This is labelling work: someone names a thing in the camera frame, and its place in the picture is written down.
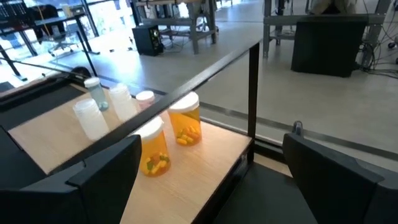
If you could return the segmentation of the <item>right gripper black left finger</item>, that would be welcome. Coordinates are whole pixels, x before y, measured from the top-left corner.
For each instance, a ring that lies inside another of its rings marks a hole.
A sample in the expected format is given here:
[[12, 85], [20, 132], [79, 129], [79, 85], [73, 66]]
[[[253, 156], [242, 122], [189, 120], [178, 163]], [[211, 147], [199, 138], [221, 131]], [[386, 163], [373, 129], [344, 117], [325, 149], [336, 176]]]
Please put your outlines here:
[[85, 159], [85, 167], [68, 179], [78, 187], [88, 222], [121, 221], [141, 159], [141, 137], [132, 135]]

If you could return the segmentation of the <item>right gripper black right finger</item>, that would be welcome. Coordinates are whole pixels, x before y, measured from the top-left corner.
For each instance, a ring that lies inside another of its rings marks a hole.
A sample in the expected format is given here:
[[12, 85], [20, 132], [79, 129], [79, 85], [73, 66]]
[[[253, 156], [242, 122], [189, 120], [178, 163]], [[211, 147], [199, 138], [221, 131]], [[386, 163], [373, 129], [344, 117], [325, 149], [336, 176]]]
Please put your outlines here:
[[383, 178], [351, 156], [296, 134], [285, 134], [282, 151], [290, 172], [318, 223], [364, 223]]

